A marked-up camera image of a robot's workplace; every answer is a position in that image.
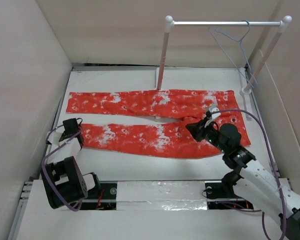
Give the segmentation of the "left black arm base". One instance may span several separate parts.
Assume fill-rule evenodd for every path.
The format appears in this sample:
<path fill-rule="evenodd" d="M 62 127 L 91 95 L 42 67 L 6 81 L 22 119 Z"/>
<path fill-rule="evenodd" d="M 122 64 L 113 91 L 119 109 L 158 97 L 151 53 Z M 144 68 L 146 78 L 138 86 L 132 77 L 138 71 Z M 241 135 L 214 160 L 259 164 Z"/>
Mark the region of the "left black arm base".
<path fill-rule="evenodd" d="M 82 200 L 81 210 L 112 211 L 117 209 L 117 181 L 99 181 L 93 172 L 83 175 L 88 196 Z"/>

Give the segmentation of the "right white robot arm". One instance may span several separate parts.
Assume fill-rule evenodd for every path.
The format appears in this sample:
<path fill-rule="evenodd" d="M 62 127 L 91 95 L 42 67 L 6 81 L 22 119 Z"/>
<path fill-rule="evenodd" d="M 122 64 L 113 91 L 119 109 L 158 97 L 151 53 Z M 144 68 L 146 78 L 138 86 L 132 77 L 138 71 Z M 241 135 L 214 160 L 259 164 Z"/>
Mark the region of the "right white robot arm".
<path fill-rule="evenodd" d="M 300 195 L 281 184 L 256 157 L 240 144 L 237 127 L 203 119 L 186 125 L 197 141 L 209 142 L 223 153 L 224 163 L 232 170 L 222 178 L 221 191 L 227 197 L 241 197 L 270 216 L 289 240 L 300 240 Z"/>

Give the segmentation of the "red white patterned trousers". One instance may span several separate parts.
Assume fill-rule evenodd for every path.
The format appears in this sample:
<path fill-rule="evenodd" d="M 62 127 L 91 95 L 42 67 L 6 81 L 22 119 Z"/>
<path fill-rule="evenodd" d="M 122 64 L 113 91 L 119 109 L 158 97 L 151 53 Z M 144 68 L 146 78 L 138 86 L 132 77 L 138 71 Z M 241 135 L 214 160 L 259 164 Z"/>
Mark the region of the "red white patterned trousers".
<path fill-rule="evenodd" d="M 195 141 L 186 125 L 202 120 L 206 109 L 213 104 L 222 110 L 217 125 L 234 124 L 241 134 L 241 144 L 249 146 L 245 122 L 232 90 L 71 92 L 66 112 L 171 118 L 171 123 L 161 124 L 85 123 L 84 146 L 143 156 L 200 159 L 217 155 L 219 150 L 207 141 Z"/>

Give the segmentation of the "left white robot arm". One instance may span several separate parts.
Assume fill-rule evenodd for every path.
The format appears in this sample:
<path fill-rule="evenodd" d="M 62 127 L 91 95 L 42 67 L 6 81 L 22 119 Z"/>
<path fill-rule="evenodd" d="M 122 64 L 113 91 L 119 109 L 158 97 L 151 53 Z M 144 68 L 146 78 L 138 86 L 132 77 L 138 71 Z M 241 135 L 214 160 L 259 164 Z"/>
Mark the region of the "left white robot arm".
<path fill-rule="evenodd" d="M 84 145 L 81 118 L 69 118 L 51 130 L 46 145 L 56 146 L 41 161 L 41 179 L 52 209 L 80 210 L 83 200 L 99 198 L 101 183 L 94 172 L 82 174 L 76 158 Z"/>

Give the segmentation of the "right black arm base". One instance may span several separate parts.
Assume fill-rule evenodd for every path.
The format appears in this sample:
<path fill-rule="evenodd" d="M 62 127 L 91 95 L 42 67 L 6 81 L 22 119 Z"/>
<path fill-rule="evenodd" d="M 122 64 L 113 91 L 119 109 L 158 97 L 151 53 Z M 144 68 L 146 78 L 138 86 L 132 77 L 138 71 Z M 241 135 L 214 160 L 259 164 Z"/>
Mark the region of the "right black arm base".
<path fill-rule="evenodd" d="M 255 212 L 252 203 L 234 193 L 233 186 L 239 179 L 239 175 L 231 171 L 221 180 L 205 181 L 201 195 L 207 200 L 207 209 Z"/>

